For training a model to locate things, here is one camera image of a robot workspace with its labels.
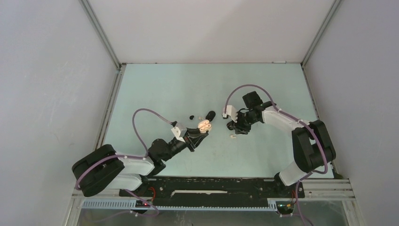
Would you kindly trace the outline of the pink charging case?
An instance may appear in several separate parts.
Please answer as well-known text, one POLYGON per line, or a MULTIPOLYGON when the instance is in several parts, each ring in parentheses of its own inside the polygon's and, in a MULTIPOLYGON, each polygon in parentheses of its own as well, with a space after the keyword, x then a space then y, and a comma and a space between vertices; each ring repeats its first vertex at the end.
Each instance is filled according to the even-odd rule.
POLYGON ((212 129, 212 125, 209 120, 203 120, 198 124, 197 128, 200 133, 206 133, 212 129))

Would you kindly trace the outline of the black oval charging case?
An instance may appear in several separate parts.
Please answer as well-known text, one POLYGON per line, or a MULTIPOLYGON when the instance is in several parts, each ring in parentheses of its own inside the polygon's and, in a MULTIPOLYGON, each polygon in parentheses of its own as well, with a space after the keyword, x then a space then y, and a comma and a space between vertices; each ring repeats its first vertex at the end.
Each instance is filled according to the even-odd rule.
POLYGON ((215 111, 209 111, 205 117, 206 120, 212 121, 216 116, 215 111))

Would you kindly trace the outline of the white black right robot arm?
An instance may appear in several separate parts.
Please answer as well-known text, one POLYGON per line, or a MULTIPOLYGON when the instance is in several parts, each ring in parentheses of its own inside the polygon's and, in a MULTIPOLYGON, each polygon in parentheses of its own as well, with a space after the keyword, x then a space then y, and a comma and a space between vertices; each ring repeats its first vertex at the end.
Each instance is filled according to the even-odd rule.
POLYGON ((222 117, 231 121, 227 128, 237 135, 246 135, 252 125, 263 123, 287 132, 292 138, 294 160, 274 177, 274 192, 285 197, 293 190, 293 184, 312 173, 326 174, 328 163, 336 158, 336 152, 326 125, 320 120, 304 121, 276 106, 273 101, 263 102, 257 92, 243 96, 245 108, 237 110, 225 104, 222 117))

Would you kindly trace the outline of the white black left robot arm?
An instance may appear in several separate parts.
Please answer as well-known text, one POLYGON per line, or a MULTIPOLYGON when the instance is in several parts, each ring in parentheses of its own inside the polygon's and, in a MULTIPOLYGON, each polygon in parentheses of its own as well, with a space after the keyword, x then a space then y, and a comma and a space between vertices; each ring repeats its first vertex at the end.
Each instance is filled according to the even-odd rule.
POLYGON ((208 136, 210 126, 182 130, 173 127, 172 131, 175 137, 169 142, 154 140, 146 157, 118 153, 110 144, 101 146, 73 164, 75 189, 82 191, 85 197, 108 189, 126 189, 137 196, 147 194, 147 176, 160 173, 166 167, 165 162, 184 149, 193 152, 208 136))

